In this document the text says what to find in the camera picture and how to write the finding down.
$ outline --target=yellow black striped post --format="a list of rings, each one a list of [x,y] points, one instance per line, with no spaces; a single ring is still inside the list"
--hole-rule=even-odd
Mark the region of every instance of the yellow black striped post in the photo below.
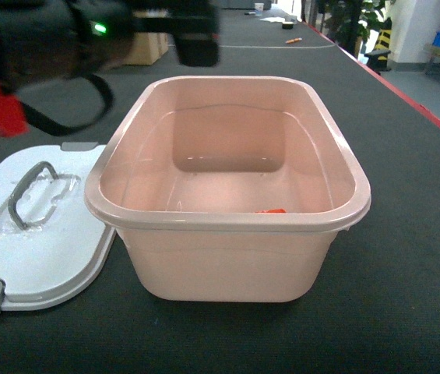
[[[377,41],[373,51],[389,50],[389,44],[391,43],[391,29],[392,20],[388,18],[384,21],[382,29],[378,33]],[[388,57],[387,55],[378,56],[377,58],[368,59],[367,66],[374,70],[387,70]]]

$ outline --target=plastic container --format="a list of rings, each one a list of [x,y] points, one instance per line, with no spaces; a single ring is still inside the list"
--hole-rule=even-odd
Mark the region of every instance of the plastic container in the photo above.
[[[307,84],[187,76],[143,92],[90,172],[85,201],[116,227],[156,296],[286,302],[313,285],[371,193]]]

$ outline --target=gray handle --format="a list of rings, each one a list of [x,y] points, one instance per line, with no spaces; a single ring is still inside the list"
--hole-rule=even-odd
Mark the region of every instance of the gray handle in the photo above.
[[[14,188],[12,194],[9,197],[9,213],[12,220],[21,228],[22,230],[26,230],[30,225],[27,222],[24,222],[20,215],[17,213],[17,202],[23,197],[24,192],[31,186],[38,175],[44,169],[48,169],[53,179],[58,179],[58,174],[55,171],[54,167],[47,161],[41,161],[34,165],[17,183],[17,186]]]

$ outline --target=orange object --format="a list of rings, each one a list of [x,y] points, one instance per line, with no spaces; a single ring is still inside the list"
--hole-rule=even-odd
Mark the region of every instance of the orange object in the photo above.
[[[259,210],[256,213],[287,213],[285,209],[270,209],[270,210]]]
[[[290,39],[290,40],[286,41],[285,44],[296,43],[296,42],[302,41],[302,40],[303,40],[302,37],[296,37],[295,39]]]

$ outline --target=small object on table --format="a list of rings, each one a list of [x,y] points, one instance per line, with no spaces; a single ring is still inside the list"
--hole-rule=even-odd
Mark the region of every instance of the small object on table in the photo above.
[[[284,21],[282,22],[282,28],[285,30],[290,30],[294,27],[294,22],[292,21]]]
[[[290,40],[286,41],[285,44],[297,43],[298,41],[302,41],[302,40],[303,40],[302,37],[296,37],[295,39],[290,39]]]

